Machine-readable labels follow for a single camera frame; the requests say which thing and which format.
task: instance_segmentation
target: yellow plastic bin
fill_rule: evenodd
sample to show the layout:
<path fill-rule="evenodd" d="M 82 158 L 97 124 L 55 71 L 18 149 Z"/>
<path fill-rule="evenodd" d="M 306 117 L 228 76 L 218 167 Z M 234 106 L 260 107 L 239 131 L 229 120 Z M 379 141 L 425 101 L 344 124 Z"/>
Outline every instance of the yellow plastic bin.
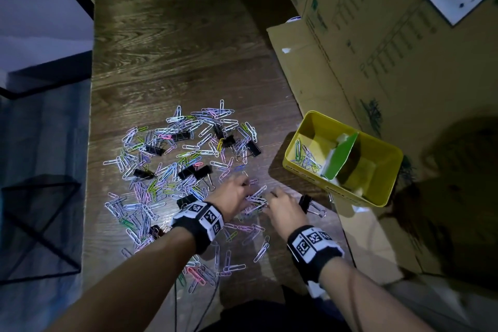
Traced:
<path fill-rule="evenodd" d="M 313 173 L 292 161 L 295 159 L 297 139 L 301 140 L 301 143 L 311 151 L 317 163 L 323 164 L 330 150 L 337 146 L 337 138 L 340 135 L 352 135 L 357 131 L 351 126 L 311 110 L 304 116 L 294 138 L 285 151 L 283 167 L 324 190 L 345 197 L 354 205 L 381 208 L 388 203 L 402 163 L 403 153 L 398 147 L 359 131 L 357 140 L 359 140 L 360 158 L 350 175 L 350 179 L 355 186 L 362 188 L 363 195 L 361 197 L 341 186 L 332 184 L 327 179 L 322 178 L 319 172 Z"/>

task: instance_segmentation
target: black wristband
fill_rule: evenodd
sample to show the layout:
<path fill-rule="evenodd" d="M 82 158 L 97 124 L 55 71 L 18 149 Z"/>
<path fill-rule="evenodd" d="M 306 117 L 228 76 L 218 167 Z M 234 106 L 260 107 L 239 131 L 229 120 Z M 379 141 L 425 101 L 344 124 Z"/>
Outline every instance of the black wristband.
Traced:
<path fill-rule="evenodd" d="M 186 228 L 194 235 L 196 254 L 202 254 L 224 226 L 218 208 L 209 202 L 196 201 L 185 206 L 171 220 L 171 227 Z"/>
<path fill-rule="evenodd" d="M 321 228 L 302 226 L 289 235 L 287 247 L 294 257 L 305 283 L 318 283 L 320 272 L 334 257 L 344 257 L 344 251 Z"/>

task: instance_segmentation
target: forearm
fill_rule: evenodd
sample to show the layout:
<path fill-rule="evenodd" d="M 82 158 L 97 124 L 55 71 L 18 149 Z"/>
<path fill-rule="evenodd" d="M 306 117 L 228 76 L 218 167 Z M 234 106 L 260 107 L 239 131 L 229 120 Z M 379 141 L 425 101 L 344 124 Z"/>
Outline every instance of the forearm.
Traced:
<path fill-rule="evenodd" d="M 340 257 L 325 265 L 319 280 L 354 331 L 432 331 L 395 297 Z"/>
<path fill-rule="evenodd" d="M 47 331 L 143 331 L 194 253 L 190 232 L 172 229 L 84 293 Z"/>

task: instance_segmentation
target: person's left arm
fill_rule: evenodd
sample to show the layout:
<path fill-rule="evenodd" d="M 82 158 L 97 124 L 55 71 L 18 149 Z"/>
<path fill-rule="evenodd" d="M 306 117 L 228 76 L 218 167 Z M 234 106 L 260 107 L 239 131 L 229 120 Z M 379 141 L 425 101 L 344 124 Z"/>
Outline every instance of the person's left arm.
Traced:
<path fill-rule="evenodd" d="M 206 201 L 228 222 L 251 193 L 246 176 L 225 181 Z M 194 236 L 175 227 L 115 268 L 46 331 L 139 332 L 147 328 L 188 260 L 196 253 Z"/>

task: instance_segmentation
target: wood grain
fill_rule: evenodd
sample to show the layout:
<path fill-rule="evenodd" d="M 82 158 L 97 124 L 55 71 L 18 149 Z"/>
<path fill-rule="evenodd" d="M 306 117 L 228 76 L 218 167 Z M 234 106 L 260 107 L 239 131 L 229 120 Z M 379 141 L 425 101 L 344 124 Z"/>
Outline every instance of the wood grain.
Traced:
<path fill-rule="evenodd" d="M 165 126 L 176 105 L 184 112 L 218 107 L 219 100 L 236 110 L 234 118 L 249 121 L 258 131 L 262 154 L 251 158 L 249 175 L 269 188 L 283 184 L 296 193 L 323 193 L 283 170 L 281 156 L 302 116 L 282 74 L 266 33 L 296 15 L 289 0 L 96 0 L 91 134 L 85 210 L 83 287 L 88 289 L 119 265 L 123 247 L 132 244 L 125 229 L 103 207 L 107 192 L 128 192 L 115 167 L 102 166 L 116 156 L 121 138 L 133 126 Z M 177 210 L 170 200 L 161 211 L 169 219 Z M 345 246 L 338 217 L 331 211 L 321 223 Z M 285 243 L 266 217 L 255 219 L 271 236 L 271 249 L 258 264 L 252 260 L 262 242 L 231 243 L 232 262 L 248 269 L 222 279 L 220 296 L 205 323 L 249 299 L 283 301 L 279 286 L 304 291 Z M 224 256 L 227 243 L 222 243 Z M 204 259 L 212 259 L 206 252 Z M 178 292 L 179 330 L 197 324 L 213 289 L 205 286 L 193 295 Z M 172 329 L 170 294 L 149 327 Z"/>

